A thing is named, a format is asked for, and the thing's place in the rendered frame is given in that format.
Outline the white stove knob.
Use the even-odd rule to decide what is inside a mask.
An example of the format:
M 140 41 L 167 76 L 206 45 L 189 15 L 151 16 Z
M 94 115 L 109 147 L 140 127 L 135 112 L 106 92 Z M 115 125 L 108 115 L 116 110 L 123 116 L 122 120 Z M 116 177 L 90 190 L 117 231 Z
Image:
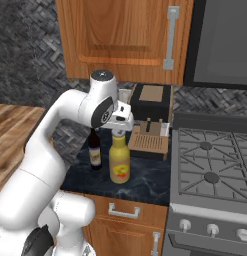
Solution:
M 237 234 L 237 237 L 242 242 L 247 242 L 247 230 L 246 229 L 238 229 L 236 234 Z
M 187 219 L 181 219 L 179 227 L 184 233 L 186 233 L 188 230 L 191 229 L 191 222 Z
M 208 224 L 207 233 L 214 238 L 219 233 L 219 227 L 216 224 Z

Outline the yellow juice bottle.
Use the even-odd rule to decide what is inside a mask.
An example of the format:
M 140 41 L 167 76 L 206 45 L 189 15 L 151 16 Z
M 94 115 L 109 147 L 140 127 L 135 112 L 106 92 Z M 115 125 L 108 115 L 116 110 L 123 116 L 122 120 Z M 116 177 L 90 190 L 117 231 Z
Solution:
M 130 177 L 130 151 L 124 135 L 112 136 L 109 150 L 110 178 L 116 184 L 124 184 Z

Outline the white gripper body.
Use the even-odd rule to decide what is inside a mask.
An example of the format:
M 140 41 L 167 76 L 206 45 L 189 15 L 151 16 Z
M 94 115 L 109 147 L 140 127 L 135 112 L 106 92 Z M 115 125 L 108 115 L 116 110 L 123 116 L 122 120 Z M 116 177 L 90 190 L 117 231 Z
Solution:
M 106 129 L 115 129 L 123 131 L 131 131 L 134 126 L 133 114 L 128 117 L 112 115 L 109 121 L 103 125 Z

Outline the grey gas stove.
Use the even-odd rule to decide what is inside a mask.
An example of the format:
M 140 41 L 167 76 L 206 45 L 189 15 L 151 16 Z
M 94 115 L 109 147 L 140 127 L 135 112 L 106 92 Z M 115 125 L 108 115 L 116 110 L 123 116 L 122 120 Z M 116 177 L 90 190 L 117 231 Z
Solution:
M 238 229 L 247 230 L 247 118 L 175 113 L 162 256 L 247 256 Z

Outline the wooden drawer front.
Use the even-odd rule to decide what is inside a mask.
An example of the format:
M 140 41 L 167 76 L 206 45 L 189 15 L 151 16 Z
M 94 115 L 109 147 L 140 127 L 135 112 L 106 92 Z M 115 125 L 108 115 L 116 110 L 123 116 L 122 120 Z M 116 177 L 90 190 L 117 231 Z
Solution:
M 104 196 L 81 193 L 81 196 L 92 199 L 95 202 L 96 215 L 94 220 L 87 226 L 90 231 L 95 228 L 108 228 L 113 231 L 134 231 L 136 228 L 152 228 L 154 231 L 165 227 L 167 208 L 154 204 L 140 203 L 129 200 L 121 200 Z M 114 204 L 116 212 L 135 213 L 135 208 L 140 208 L 137 219 L 120 217 L 109 213 L 109 204 Z

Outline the black microwave oven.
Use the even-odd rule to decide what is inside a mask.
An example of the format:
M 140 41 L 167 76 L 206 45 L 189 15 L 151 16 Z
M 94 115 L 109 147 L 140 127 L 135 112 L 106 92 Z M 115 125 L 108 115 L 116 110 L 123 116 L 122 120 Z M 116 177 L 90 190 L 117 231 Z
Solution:
M 194 0 L 183 85 L 247 90 L 247 0 Z

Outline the black and tan coffee machine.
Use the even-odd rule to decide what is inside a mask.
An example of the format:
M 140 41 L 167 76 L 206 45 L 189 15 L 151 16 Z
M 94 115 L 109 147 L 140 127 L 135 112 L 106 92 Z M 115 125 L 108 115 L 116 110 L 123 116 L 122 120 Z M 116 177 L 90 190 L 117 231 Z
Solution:
M 131 156 L 165 161 L 173 112 L 172 87 L 137 84 L 129 103 L 137 122 L 128 143 Z

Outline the wooden base cupboard door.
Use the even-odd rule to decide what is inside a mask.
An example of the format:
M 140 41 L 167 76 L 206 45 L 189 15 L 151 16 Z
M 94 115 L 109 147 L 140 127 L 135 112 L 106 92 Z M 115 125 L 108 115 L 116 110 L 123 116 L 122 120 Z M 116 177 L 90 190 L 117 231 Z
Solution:
M 84 237 L 97 256 L 151 256 L 158 232 L 157 252 L 161 254 L 163 229 L 127 221 L 96 217 L 83 228 Z

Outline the dark wine bottle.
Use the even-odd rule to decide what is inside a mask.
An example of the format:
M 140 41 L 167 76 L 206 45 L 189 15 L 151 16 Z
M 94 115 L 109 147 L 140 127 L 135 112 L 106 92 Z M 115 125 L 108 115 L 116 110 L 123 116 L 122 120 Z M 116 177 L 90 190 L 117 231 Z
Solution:
M 91 168 L 93 170 L 99 170 L 102 168 L 102 158 L 101 158 L 101 148 L 100 148 L 100 139 L 96 134 L 94 129 L 91 129 L 91 132 L 88 136 L 88 149 L 89 149 L 89 158 Z

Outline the wooden wall cupboard door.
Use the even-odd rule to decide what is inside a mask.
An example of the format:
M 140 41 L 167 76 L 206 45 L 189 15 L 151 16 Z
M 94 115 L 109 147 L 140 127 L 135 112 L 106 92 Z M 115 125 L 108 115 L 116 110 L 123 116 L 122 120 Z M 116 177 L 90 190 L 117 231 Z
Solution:
M 70 79 L 111 71 L 119 82 L 183 84 L 194 0 L 55 0 Z M 173 69 L 163 69 L 169 6 L 179 7 Z

